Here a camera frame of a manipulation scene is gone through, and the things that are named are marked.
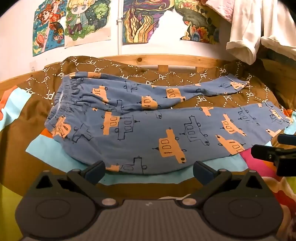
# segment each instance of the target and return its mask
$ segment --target wooden bed frame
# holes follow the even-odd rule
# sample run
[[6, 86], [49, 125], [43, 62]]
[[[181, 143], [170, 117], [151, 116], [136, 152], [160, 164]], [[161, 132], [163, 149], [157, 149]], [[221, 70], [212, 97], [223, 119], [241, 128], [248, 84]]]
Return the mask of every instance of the wooden bed frame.
[[[195, 67], [196, 72], [203, 71], [207, 68], [221, 66], [228, 61], [191, 56], [191, 55], [172, 55], [172, 54], [137, 54], [137, 55], [118, 55], [102, 57], [116, 62], [121, 62], [130, 65], [157, 65], [159, 72], [168, 72], [169, 66], [192, 66]], [[290, 80], [296, 80], [296, 69], [284, 66], [278, 62], [272, 60], [263, 59], [264, 67], [267, 71], [272, 72], [275, 76], [287, 77]], [[21, 83], [23, 78], [14, 77], [8, 80], [0, 82], [0, 96], [7, 89]]]

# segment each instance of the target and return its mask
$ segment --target white wall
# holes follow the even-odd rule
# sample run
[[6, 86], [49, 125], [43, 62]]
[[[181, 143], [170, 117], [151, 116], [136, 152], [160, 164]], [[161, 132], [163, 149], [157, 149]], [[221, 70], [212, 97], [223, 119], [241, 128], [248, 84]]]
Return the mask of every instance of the white wall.
[[[0, 18], [0, 81], [41, 70], [45, 65], [59, 62], [69, 56], [105, 57], [118, 55], [118, 0], [111, 0], [110, 18], [112, 22], [111, 40], [94, 42], [70, 48], [56, 48], [35, 57], [32, 56], [32, 33], [35, 10], [44, 0], [19, 0]], [[123, 45], [121, 54], [185, 54], [232, 60], [225, 50], [229, 40], [231, 24], [221, 22], [219, 45], [210, 45], [179, 40], [184, 35], [186, 25], [182, 17], [173, 12], [165, 12], [159, 21], [149, 43]]]

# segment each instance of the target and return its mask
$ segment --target anime illustration poster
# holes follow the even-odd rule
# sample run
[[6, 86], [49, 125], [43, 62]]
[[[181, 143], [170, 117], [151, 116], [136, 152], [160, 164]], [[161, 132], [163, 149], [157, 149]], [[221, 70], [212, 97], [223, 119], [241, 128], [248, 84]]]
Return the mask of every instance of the anime illustration poster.
[[33, 56], [65, 44], [64, 29], [59, 23], [66, 15], [67, 0], [45, 0], [35, 11]]
[[208, 44], [219, 43], [219, 23], [221, 17], [205, 5], [207, 0], [175, 0], [176, 12], [183, 16], [188, 26], [181, 40]]
[[159, 18], [174, 5], [174, 0], [124, 0], [123, 44], [147, 43]]
[[65, 47], [110, 40], [110, 0], [68, 0]]

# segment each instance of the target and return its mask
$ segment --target pink fabric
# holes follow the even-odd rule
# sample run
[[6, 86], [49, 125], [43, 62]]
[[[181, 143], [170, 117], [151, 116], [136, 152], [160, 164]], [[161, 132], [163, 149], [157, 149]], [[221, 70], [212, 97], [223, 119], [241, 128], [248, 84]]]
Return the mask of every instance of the pink fabric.
[[276, 180], [279, 179], [275, 171], [265, 165], [264, 161], [252, 157], [251, 148], [241, 152], [240, 155], [245, 160], [248, 168], [251, 170], [256, 170], [260, 176], [272, 177]]
[[206, 5], [231, 23], [234, 1], [235, 0], [207, 0]]

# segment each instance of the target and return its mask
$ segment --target bed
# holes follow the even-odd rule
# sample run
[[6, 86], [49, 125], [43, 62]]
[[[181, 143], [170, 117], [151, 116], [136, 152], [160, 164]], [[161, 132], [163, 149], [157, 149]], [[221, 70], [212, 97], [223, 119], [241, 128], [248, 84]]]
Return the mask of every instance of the bed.
[[[171, 69], [171, 66], [190, 68]], [[103, 72], [143, 84], [163, 86], [202, 83], [231, 73], [240, 80], [250, 82], [246, 91], [231, 96], [213, 96], [210, 99], [197, 96], [173, 108], [198, 108], [204, 103], [234, 108], [269, 100], [291, 119], [296, 120], [296, 112], [293, 112], [294, 96], [289, 91], [289, 87], [294, 84], [296, 71], [270, 60], [257, 60], [254, 65], [248, 66], [241, 61], [226, 62], [183, 55], [122, 55], [104, 58], [72, 56], [62, 62], [47, 65], [43, 70], [3, 81], [0, 83], [1, 240], [17, 241], [21, 238], [14, 211], [41, 171], [47, 169], [54, 174], [63, 174], [74, 168], [86, 167], [67, 156], [44, 128], [63, 76], [79, 71]], [[294, 134], [295, 131], [296, 122], [293, 122], [281, 133]], [[276, 141], [277, 134], [266, 145], [280, 147]], [[273, 165], [253, 159], [248, 150], [205, 163], [216, 170], [226, 168], [240, 174], [248, 169], [258, 171], [285, 212], [278, 238], [291, 240], [296, 237], [292, 232], [296, 210], [295, 178], [276, 176]], [[161, 175], [108, 172], [98, 186], [111, 197], [123, 199], [182, 199], [202, 185], [193, 177], [192, 167], [188, 167]]]

